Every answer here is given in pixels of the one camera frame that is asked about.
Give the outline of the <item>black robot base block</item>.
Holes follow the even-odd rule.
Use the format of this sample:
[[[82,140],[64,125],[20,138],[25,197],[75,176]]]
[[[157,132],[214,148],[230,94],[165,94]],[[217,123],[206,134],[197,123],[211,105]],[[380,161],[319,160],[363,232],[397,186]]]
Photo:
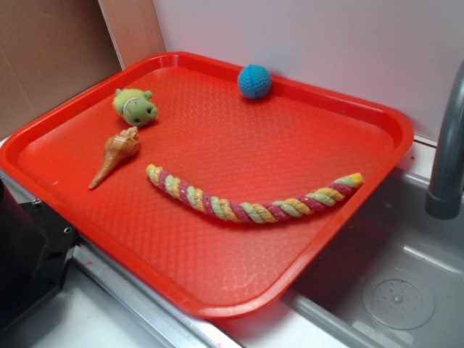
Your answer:
[[[1,183],[1,332],[61,292],[77,233],[44,202],[19,203]]]

